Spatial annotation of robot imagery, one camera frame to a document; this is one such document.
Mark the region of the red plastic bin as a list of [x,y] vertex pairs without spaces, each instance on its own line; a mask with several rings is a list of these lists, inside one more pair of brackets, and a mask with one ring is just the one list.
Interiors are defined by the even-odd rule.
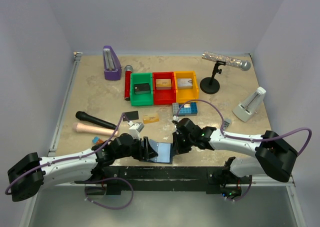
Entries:
[[171,105],[176,102],[176,81],[173,71],[153,72],[153,104]]

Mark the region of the small grey block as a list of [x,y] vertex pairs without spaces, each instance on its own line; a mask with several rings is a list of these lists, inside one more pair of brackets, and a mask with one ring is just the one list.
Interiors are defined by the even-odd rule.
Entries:
[[224,119],[222,129],[225,131],[232,124],[232,120],[229,118]]

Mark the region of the silver credit card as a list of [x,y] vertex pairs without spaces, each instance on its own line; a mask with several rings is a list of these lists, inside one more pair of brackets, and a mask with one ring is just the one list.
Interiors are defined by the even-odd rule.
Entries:
[[177,79],[177,88],[179,90],[192,89],[193,88],[193,80],[191,78],[178,78]]

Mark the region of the yellow plastic bin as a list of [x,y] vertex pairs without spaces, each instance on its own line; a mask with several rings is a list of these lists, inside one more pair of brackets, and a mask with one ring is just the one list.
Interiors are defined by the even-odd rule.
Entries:
[[176,84],[176,102],[182,104],[198,99],[199,86],[195,71],[174,71],[173,73]]

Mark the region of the purple metronome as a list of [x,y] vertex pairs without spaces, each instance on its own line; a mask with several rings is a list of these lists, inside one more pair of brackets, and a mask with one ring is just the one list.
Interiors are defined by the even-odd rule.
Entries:
[[103,47],[104,78],[108,81],[119,81],[122,67],[118,56],[110,45]]

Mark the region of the white metronome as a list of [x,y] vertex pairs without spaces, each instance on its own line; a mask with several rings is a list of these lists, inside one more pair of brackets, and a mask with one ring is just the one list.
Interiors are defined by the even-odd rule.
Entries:
[[263,103],[266,93],[266,90],[263,87],[259,86],[254,93],[240,102],[232,110],[232,112],[241,121],[247,122],[253,117],[253,115],[257,112],[257,109]]

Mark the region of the black microphone stand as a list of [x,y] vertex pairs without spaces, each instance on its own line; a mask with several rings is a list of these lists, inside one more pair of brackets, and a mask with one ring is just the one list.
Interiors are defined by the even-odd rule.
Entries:
[[222,69],[220,69],[219,66],[225,66],[225,65],[226,65],[225,61],[217,61],[212,70],[211,77],[205,77],[201,80],[199,86],[204,93],[213,95],[219,91],[220,83],[218,82],[217,79],[215,79],[215,75],[221,74]]

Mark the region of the black VIP card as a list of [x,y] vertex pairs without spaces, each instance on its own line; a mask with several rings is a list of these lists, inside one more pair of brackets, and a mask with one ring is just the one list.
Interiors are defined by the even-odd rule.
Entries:
[[124,121],[135,121],[138,119],[139,119],[139,112],[137,110],[125,112],[123,116]]

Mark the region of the blue grey lego block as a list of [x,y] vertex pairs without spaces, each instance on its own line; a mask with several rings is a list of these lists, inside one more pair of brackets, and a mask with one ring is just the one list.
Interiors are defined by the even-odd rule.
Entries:
[[172,103],[172,113],[177,117],[196,116],[198,114],[197,103],[179,104],[174,102]]

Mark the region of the green plastic bin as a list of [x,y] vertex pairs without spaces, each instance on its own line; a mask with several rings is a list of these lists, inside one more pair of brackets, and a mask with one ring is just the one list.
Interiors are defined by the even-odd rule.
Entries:
[[134,107],[152,106],[154,104],[153,76],[151,72],[131,74],[130,103]]

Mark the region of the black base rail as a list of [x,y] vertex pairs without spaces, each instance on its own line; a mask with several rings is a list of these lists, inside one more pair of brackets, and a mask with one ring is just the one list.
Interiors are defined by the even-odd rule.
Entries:
[[238,184],[240,178],[218,166],[108,166],[103,167],[98,178],[122,178],[108,180],[108,194],[121,191],[150,192],[205,192],[220,194],[221,188]]

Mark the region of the gold card from holder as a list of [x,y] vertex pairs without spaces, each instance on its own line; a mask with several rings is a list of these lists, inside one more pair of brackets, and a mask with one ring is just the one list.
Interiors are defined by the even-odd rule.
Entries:
[[142,121],[144,124],[152,124],[160,121],[158,113],[150,113],[146,114],[142,117]]

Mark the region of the red microphone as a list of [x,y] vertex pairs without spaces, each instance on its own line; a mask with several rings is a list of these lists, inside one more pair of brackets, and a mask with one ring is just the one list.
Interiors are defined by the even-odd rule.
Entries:
[[126,65],[124,70],[125,70],[124,99],[126,101],[130,101],[131,74],[133,72],[133,67],[131,65]]

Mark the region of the orange blue toy block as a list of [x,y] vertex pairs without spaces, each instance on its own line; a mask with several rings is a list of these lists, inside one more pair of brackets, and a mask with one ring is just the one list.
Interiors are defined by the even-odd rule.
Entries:
[[105,141],[102,140],[101,138],[99,137],[94,137],[93,140],[92,140],[92,143],[95,144],[95,145],[99,145],[99,144],[103,144]]

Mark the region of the black credit card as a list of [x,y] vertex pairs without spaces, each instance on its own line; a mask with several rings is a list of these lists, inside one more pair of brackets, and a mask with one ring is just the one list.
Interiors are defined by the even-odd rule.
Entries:
[[137,83],[133,86],[135,95],[149,94],[151,92],[151,87],[149,83]]

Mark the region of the glitter silver microphone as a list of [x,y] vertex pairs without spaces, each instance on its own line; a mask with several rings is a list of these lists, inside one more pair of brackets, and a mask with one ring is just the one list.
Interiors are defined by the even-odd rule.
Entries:
[[202,59],[211,62],[225,62],[227,66],[238,68],[242,71],[248,71],[251,68],[251,63],[246,60],[241,60],[239,58],[234,58],[226,55],[221,55],[209,51],[205,51],[202,54]]

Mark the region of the black microphone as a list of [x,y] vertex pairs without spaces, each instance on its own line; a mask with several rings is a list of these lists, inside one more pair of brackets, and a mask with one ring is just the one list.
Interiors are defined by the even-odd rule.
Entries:
[[95,124],[95,125],[98,125],[100,127],[104,127],[104,128],[110,129],[110,130],[115,130],[117,127],[113,123],[110,123],[108,121],[91,116],[84,111],[77,111],[75,114],[75,117],[80,121],[89,122],[89,123],[92,123],[92,124]]

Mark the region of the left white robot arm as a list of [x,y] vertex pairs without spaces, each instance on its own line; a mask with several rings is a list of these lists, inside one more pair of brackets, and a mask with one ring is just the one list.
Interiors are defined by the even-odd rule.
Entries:
[[13,202],[20,202],[33,197],[40,189],[67,182],[98,183],[104,177],[103,168],[115,160],[132,157],[148,161],[157,156],[147,137],[135,139],[128,133],[74,154],[40,157],[32,152],[8,170],[9,186],[5,194]]

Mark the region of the navy blue card holder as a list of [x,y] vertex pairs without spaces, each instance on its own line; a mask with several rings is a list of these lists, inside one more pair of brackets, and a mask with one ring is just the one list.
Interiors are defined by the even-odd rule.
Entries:
[[157,142],[152,139],[149,140],[151,148],[157,152],[158,156],[146,160],[147,163],[156,164],[172,164],[172,144],[167,142]]

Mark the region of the gold credit card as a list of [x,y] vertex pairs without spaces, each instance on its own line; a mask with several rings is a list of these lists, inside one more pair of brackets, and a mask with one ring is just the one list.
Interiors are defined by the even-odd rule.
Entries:
[[156,79],[155,80],[155,89],[160,90],[170,90],[172,88],[172,80],[169,78]]

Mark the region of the pink microphone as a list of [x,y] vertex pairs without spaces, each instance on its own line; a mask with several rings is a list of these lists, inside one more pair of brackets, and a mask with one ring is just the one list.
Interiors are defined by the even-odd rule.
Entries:
[[118,136],[118,131],[114,131],[112,129],[107,129],[103,127],[96,127],[91,125],[86,125],[80,122],[75,122],[72,125],[72,129],[76,131],[77,133],[89,133],[89,134],[97,134],[97,135],[103,135],[103,136],[111,136],[114,134],[114,136]]

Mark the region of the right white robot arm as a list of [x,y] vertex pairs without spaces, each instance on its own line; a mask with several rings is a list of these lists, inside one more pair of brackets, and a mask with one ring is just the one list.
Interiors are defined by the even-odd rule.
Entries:
[[283,138],[267,130],[261,135],[235,134],[206,126],[200,128],[189,118],[172,121],[176,131],[173,148],[177,154],[185,154],[192,147],[201,150],[230,151],[248,156],[247,159],[234,158],[227,162],[223,179],[234,183],[247,175],[266,174],[270,178],[286,183],[289,181],[298,152]]

